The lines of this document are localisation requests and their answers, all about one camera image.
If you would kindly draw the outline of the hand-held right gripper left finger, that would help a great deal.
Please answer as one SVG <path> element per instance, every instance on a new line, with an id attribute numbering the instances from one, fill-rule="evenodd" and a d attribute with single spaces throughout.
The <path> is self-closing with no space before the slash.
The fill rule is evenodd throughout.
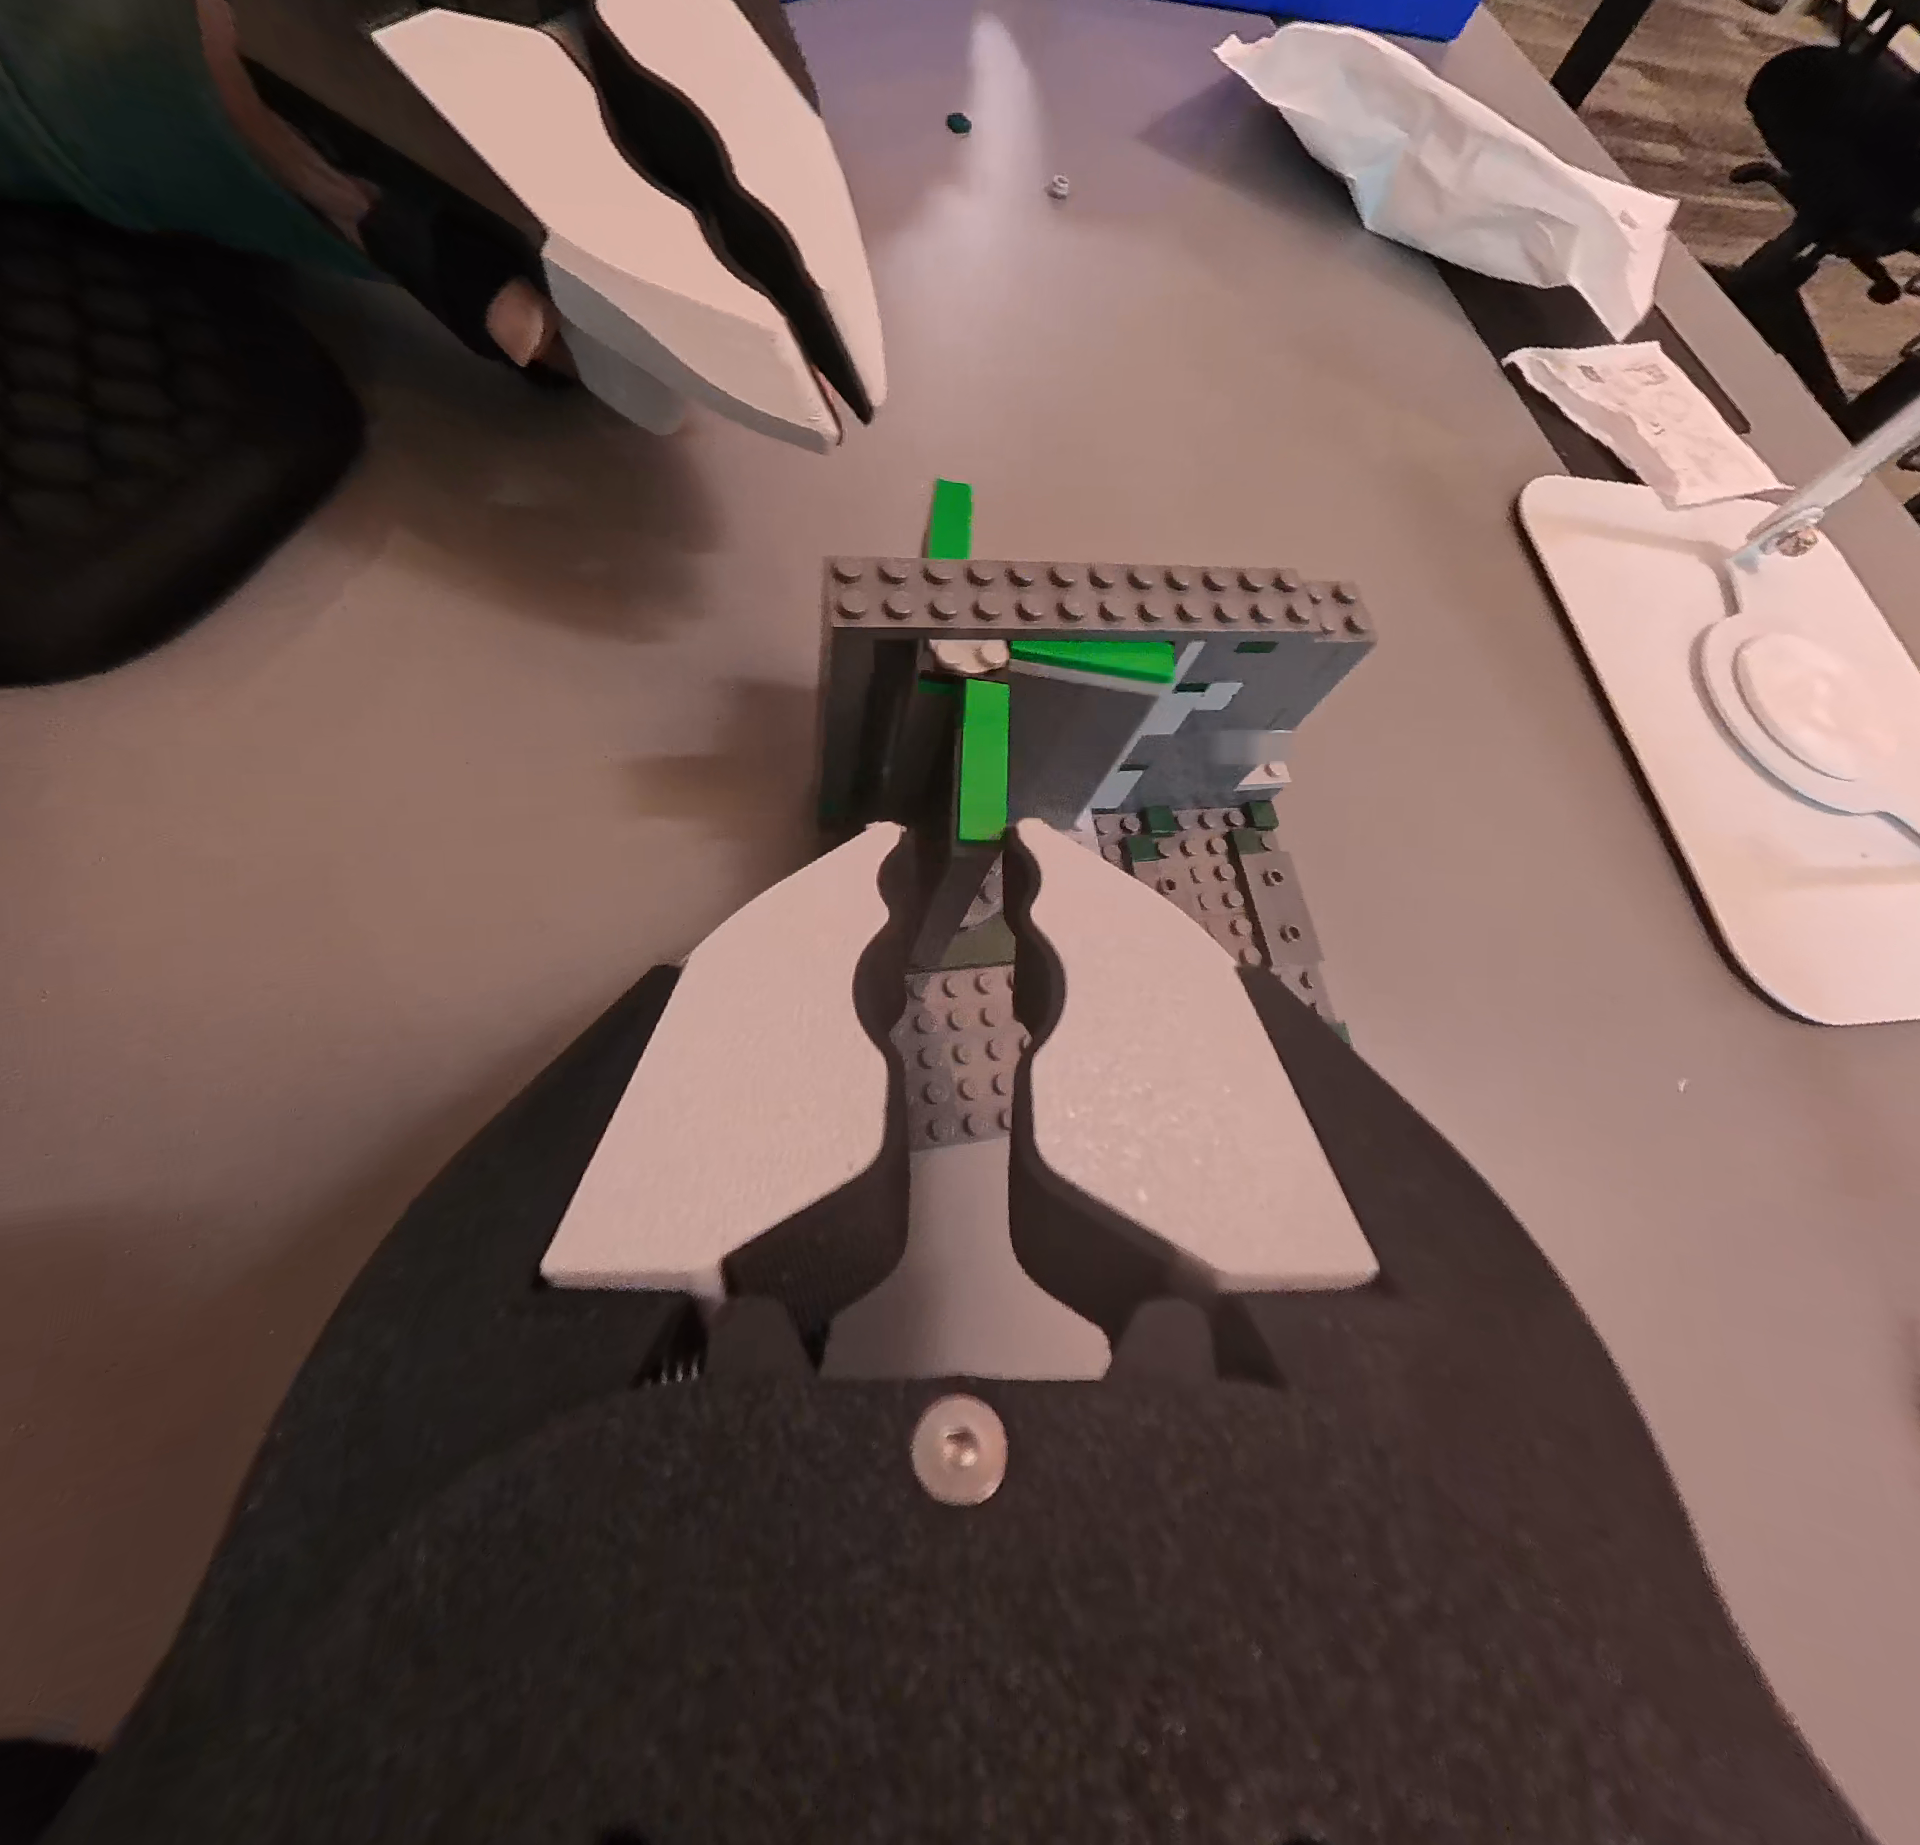
<path id="1" fill-rule="evenodd" d="M 674 975 L 543 1259 L 554 1288 L 860 1298 L 906 1245 L 892 1028 L 911 839 L 877 823 Z"/>

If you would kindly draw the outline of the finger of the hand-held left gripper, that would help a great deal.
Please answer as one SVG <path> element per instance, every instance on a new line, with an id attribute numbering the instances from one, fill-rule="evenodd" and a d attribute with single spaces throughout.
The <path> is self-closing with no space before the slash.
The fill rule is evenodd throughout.
<path id="1" fill-rule="evenodd" d="M 741 0 L 588 0 L 588 76 L 621 151 L 761 300 L 858 422 L 889 395 L 853 190 L 826 121 Z"/>
<path id="2" fill-rule="evenodd" d="M 595 395 L 656 435 L 696 399 L 809 450 L 841 443 L 794 329 L 635 169 L 556 38 L 426 7 L 375 41 L 541 222 L 547 290 Z"/>

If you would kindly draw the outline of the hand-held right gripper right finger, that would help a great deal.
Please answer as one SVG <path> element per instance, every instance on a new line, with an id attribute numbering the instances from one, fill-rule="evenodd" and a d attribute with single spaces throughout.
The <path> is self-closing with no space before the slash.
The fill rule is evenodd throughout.
<path id="1" fill-rule="evenodd" d="M 1056 1295 L 1261 1295 L 1378 1257 L 1250 986 L 1189 915 L 1042 821 L 1009 832 L 1013 1227 Z"/>

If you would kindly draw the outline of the grey brick wall model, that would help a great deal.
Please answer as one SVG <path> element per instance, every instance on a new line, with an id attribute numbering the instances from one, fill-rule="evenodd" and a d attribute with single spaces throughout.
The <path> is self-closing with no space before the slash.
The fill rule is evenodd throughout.
<path id="1" fill-rule="evenodd" d="M 1016 639 L 824 630 L 821 823 L 874 821 L 921 839 L 923 920 L 894 1028 L 909 1145 L 1003 1138 L 1027 1035 L 1003 840 L 952 834 L 963 683 L 1013 691 L 1011 818 L 1044 821 L 1180 906 L 1239 968 L 1259 968 L 1332 1018 L 1325 949 L 1280 834 L 1296 729 L 1377 642 L 1309 636 L 1143 636 L 1173 642 L 1173 686 L 1034 676 Z"/>

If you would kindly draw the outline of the long dark grey studded plate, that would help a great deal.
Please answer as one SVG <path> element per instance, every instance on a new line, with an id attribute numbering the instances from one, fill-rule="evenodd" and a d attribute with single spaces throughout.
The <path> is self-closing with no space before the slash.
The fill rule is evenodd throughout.
<path id="1" fill-rule="evenodd" d="M 1309 636 L 1371 644 L 1356 584 L 1265 564 L 832 556 L 824 630 L 912 636 Z"/>

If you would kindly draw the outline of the person's left forearm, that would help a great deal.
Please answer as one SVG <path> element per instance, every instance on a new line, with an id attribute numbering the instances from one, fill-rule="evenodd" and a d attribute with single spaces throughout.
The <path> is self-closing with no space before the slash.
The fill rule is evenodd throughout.
<path id="1" fill-rule="evenodd" d="M 2 0 L 2 192 L 124 229 L 372 273 L 243 138 L 196 0 Z"/>

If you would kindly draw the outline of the grey desk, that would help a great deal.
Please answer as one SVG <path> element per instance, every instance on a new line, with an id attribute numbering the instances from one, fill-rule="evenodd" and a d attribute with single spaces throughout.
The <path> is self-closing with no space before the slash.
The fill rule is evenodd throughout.
<path id="1" fill-rule="evenodd" d="M 164 651 L 4 694 L 4 1735 L 112 1735 L 403 1207 L 811 857 L 823 559 L 912 552 L 946 476 L 989 556 L 1359 584 L 1378 642 L 1280 802 L 1336 1010 L 1573 1285 L 1789 1713 L 1916 1841 L 1916 1031 L 1722 961 L 1515 523 L 1556 455 L 1216 62 L 1261 22 L 790 14 L 874 427 L 656 441 L 317 279 L 348 483 Z"/>

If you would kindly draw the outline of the person's left hand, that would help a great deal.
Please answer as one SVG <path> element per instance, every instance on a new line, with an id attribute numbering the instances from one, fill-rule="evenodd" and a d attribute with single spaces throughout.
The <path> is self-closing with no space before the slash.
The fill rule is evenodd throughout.
<path id="1" fill-rule="evenodd" d="M 363 222 L 375 206 L 372 183 L 337 167 L 296 125 L 259 91 L 240 48 L 227 0 L 196 0 L 205 64 L 217 94 L 253 158 L 350 244 L 360 246 Z M 522 279 L 502 282 L 487 306 L 487 329 L 508 361 L 527 367 L 548 361 L 571 367 L 560 347 L 560 313 Z"/>

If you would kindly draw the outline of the white adjustable book stand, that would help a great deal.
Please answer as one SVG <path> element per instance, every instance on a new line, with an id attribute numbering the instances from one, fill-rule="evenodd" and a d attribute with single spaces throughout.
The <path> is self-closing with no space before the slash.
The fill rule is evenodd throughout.
<path id="1" fill-rule="evenodd" d="M 1678 508 L 1549 474 L 1516 503 L 1732 963 L 1830 1026 L 1918 1016 L 1916 659 L 1827 532 L 1865 478 Z"/>

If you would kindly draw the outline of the crumpled white paper bag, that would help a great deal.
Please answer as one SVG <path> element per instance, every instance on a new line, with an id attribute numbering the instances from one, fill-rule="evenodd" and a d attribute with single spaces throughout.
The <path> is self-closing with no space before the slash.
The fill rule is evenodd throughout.
<path id="1" fill-rule="evenodd" d="M 1562 160 L 1380 33 L 1292 22 L 1212 51 L 1346 181 L 1375 234 L 1570 288 L 1617 340 L 1652 310 L 1677 200 Z"/>

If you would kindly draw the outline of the small printed paper bag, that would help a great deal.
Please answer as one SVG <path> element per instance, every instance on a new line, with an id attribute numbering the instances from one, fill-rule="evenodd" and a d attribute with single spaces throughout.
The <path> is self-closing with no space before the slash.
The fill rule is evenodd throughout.
<path id="1" fill-rule="evenodd" d="M 1524 345 L 1500 364 L 1672 510 L 1785 488 L 1661 344 Z"/>

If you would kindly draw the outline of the black office chair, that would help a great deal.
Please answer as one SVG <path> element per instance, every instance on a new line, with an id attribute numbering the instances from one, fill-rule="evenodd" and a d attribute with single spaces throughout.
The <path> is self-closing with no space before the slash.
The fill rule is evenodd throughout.
<path id="1" fill-rule="evenodd" d="M 1793 219 L 1735 279 L 1799 290 L 1839 257 L 1875 301 L 1897 301 L 1902 285 L 1886 261 L 1916 252 L 1916 71 L 1884 54 L 1797 48 L 1764 62 L 1745 106 L 1767 154 L 1736 165 L 1730 181 L 1773 188 Z"/>

